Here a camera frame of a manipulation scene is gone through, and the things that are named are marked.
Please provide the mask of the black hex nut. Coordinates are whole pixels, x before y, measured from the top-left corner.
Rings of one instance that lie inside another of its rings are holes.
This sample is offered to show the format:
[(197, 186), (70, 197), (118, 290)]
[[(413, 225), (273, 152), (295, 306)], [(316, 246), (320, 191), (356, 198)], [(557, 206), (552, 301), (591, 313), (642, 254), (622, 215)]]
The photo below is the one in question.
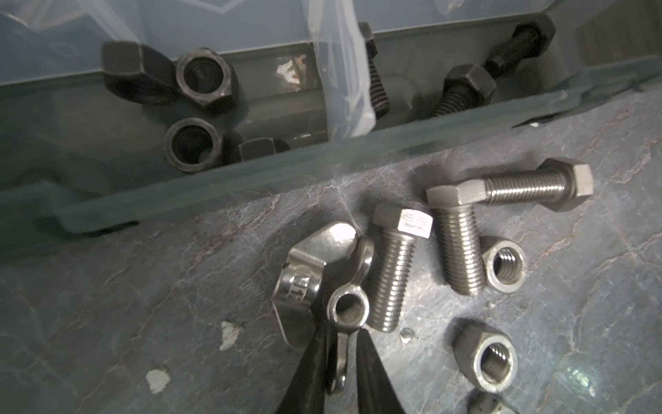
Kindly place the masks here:
[(175, 65), (157, 50), (132, 41), (101, 46), (103, 82), (119, 98), (141, 105), (165, 105), (177, 98)]
[(197, 48), (179, 58), (176, 81), (181, 93), (212, 115), (234, 110), (239, 81), (234, 67), (209, 48)]
[(271, 155), (284, 153), (291, 149), (290, 145), (283, 140), (271, 137), (260, 137), (243, 141), (230, 152), (231, 163), (246, 162)]
[(164, 156), (172, 167), (185, 174), (217, 168), (222, 165), (223, 139), (214, 125), (198, 117), (188, 117), (167, 129)]

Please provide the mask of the black hex bolt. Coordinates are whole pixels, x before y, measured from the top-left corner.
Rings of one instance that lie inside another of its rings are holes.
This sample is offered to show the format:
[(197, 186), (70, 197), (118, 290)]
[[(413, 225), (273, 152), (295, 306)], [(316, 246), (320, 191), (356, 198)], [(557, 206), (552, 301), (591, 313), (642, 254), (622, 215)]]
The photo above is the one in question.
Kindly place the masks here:
[(556, 34), (556, 27), (548, 15), (537, 15), (533, 20), (518, 24), (511, 38), (497, 46), (484, 69), (493, 78), (516, 69), (523, 60), (542, 55)]
[(444, 117), (487, 105), (496, 89), (495, 79), (481, 65), (458, 65), (444, 79), (441, 101), (434, 108), (432, 117)]

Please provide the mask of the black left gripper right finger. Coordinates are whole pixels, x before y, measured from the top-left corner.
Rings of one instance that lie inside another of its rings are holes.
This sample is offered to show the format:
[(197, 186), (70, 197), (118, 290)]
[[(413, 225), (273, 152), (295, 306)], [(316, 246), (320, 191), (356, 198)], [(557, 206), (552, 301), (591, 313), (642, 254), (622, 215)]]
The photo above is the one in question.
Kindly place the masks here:
[(356, 371), (360, 414), (405, 414), (379, 352), (366, 329), (360, 329), (357, 335)]

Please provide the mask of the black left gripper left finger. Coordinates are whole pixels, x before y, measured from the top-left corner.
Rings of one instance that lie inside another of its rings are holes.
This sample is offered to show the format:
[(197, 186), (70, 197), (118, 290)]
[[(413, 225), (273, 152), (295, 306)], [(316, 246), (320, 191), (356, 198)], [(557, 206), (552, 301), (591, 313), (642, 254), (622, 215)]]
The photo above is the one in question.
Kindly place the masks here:
[(324, 413), (328, 331), (327, 322), (318, 326), (276, 413)]

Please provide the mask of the black threaded bolt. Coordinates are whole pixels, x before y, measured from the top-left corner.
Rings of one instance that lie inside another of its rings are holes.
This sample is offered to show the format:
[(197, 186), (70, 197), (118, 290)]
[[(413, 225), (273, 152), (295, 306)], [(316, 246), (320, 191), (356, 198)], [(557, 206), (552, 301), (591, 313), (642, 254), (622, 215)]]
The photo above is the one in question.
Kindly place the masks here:
[(365, 40), (365, 49), (367, 50), (367, 61), (371, 77), (370, 95), (372, 108), (377, 119), (386, 115), (390, 108), (390, 101), (387, 96), (384, 84), (374, 63), (374, 58), (378, 54), (374, 35), (368, 22), (359, 22), (359, 29)]

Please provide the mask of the silver wing nut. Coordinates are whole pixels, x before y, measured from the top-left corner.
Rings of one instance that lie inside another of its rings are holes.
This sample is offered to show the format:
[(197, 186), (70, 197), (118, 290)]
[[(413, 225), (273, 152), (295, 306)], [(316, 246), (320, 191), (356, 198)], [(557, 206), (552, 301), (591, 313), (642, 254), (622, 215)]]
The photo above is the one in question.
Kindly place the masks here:
[(320, 293), (325, 267), (349, 258), (357, 242), (357, 229), (336, 221), (290, 248), (272, 294), (272, 306), (291, 348), (304, 350), (315, 333), (311, 307)]
[(364, 236), (342, 273), (330, 285), (324, 301), (329, 326), (325, 388), (329, 395), (341, 393), (348, 376), (349, 342), (367, 322), (370, 305), (362, 283), (375, 256), (374, 241)]

